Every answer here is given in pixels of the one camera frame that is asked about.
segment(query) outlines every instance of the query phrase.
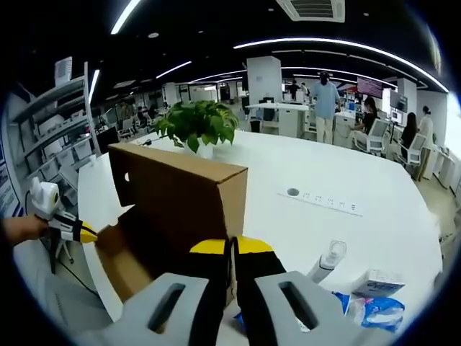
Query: black ceiling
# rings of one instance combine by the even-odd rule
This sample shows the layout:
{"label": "black ceiling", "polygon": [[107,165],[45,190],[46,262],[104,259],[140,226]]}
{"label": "black ceiling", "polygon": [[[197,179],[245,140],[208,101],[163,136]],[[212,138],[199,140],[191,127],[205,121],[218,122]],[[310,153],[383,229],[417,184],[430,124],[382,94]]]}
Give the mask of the black ceiling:
{"label": "black ceiling", "polygon": [[[134,87],[157,89],[166,82],[188,82],[205,76],[243,69],[247,58],[273,54],[282,66],[313,66],[351,71],[379,79],[404,74],[359,56],[388,64],[420,80],[419,86],[440,88],[407,65],[377,53],[330,43],[277,43],[234,50],[233,46],[280,37],[327,37],[370,45],[415,63],[442,83],[431,58],[424,25],[399,0],[346,0],[346,22],[293,22],[275,0],[140,0],[118,35],[110,35],[129,0],[52,0],[29,4],[22,18],[19,48],[13,66],[16,80],[35,94],[53,87],[54,63],[73,56],[73,72],[83,62],[101,70],[94,104]],[[157,38],[149,39],[152,32]],[[276,50],[304,50],[273,53]],[[314,53],[312,50],[345,53]],[[192,61],[160,79],[156,76]],[[284,70],[312,74],[312,71]],[[339,78],[351,76],[334,74]],[[135,79],[125,89],[121,81]],[[141,84],[141,80],[153,79]]]}

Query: white bottle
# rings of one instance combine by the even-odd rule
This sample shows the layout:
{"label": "white bottle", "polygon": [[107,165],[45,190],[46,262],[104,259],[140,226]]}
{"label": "white bottle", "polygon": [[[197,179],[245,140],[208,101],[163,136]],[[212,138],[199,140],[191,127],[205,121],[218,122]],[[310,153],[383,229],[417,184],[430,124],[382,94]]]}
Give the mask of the white bottle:
{"label": "white bottle", "polygon": [[336,268],[345,255],[346,243],[339,240],[332,240],[329,251],[321,255],[320,259],[308,273],[308,278],[314,283],[321,282]]}

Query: power strip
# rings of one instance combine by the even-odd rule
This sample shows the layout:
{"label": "power strip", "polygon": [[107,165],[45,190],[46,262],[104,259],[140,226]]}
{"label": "power strip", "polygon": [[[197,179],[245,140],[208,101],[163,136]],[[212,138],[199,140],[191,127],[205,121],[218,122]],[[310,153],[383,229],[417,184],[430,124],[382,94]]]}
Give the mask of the power strip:
{"label": "power strip", "polygon": [[346,198],[338,198],[332,196],[326,196],[321,193],[311,192],[310,190],[301,190],[297,188],[289,188],[279,193],[279,195],[301,202],[318,205],[328,209],[340,211],[342,213],[348,213],[355,216],[363,216],[363,210],[357,205],[348,201]]}

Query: green leaves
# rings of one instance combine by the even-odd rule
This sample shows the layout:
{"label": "green leaves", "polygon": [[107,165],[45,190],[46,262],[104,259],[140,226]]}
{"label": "green leaves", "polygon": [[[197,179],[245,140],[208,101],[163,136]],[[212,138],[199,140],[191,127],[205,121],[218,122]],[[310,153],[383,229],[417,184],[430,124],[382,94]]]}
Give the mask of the green leaves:
{"label": "green leaves", "polygon": [[218,139],[233,143],[238,118],[226,106],[214,101],[197,101],[188,105],[176,103],[166,118],[156,124],[156,132],[167,135],[175,146],[187,145],[197,152],[201,138],[205,145],[217,144]]}
{"label": "green leaves", "polygon": [[197,150],[199,150],[200,143],[196,133],[193,133],[188,137],[187,145],[193,152],[197,153]]}

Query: hand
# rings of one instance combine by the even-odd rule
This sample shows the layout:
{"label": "hand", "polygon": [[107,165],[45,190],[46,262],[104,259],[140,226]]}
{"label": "hand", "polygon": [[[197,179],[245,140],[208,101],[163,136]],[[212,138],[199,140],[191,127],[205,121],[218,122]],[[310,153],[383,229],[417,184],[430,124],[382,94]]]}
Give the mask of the hand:
{"label": "hand", "polygon": [[40,238],[48,229],[48,223],[35,215],[5,218],[3,227],[11,245]]}

